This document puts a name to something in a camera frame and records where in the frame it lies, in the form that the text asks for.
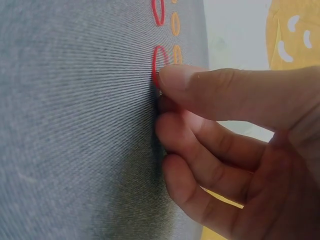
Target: skin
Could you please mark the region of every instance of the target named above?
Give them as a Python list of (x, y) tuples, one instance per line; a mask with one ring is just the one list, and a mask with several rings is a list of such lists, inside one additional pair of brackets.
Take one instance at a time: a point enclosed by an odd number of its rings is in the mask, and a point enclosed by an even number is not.
[[(169, 65), (156, 133), (167, 191), (229, 240), (320, 239), (320, 68), (244, 71)], [(216, 121), (275, 132), (269, 143)], [(222, 202), (211, 190), (244, 207)]]

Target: fabric texture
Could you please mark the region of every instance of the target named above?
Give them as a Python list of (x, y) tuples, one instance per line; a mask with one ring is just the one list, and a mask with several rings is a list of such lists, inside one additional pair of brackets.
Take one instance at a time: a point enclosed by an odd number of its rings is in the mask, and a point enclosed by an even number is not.
[(151, 0), (0, 1), (1, 240), (200, 239), (166, 191), (151, 72), (157, 45), (208, 66), (204, 6), (164, 2), (156, 26)]

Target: red embroidered oval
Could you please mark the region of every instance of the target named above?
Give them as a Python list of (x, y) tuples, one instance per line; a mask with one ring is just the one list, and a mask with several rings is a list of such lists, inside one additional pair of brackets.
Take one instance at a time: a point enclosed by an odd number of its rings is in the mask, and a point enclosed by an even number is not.
[(165, 1), (160, 0), (161, 3), (161, 19), (159, 19), (158, 13), (157, 13), (157, 4), (156, 0), (152, 0), (152, 11), (155, 19), (155, 23), (157, 26), (162, 26), (165, 23)]
[(166, 50), (163, 46), (156, 46), (154, 51), (153, 51), (153, 59), (152, 59), (152, 80), (153, 83), (157, 88), (159, 88), (159, 83), (158, 83), (158, 78), (157, 78), (157, 55), (158, 55), (158, 50), (161, 50), (163, 58), (164, 58), (164, 64), (168, 65), (169, 64), (169, 58), (166, 53)]

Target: knuckle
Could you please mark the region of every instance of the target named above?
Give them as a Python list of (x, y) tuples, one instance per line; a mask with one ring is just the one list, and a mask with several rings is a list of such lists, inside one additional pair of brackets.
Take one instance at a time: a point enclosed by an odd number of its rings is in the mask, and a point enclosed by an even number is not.
[(235, 81), (236, 71), (237, 70), (231, 68), (212, 71), (212, 78), (215, 81), (214, 91), (217, 93), (225, 93), (227, 90), (229, 90)]
[(202, 225), (207, 225), (207, 223), (212, 222), (213, 218), (215, 217), (215, 208), (216, 205), (214, 201), (210, 200), (204, 208), (199, 223)]
[(219, 183), (221, 179), (225, 175), (225, 168), (224, 165), (218, 164), (213, 170), (212, 173), (210, 174), (210, 179), (208, 181), (208, 189), (209, 190), (217, 190), (219, 189)]
[(234, 144), (234, 137), (231, 134), (222, 134), (217, 140), (217, 146), (222, 154), (228, 154)]

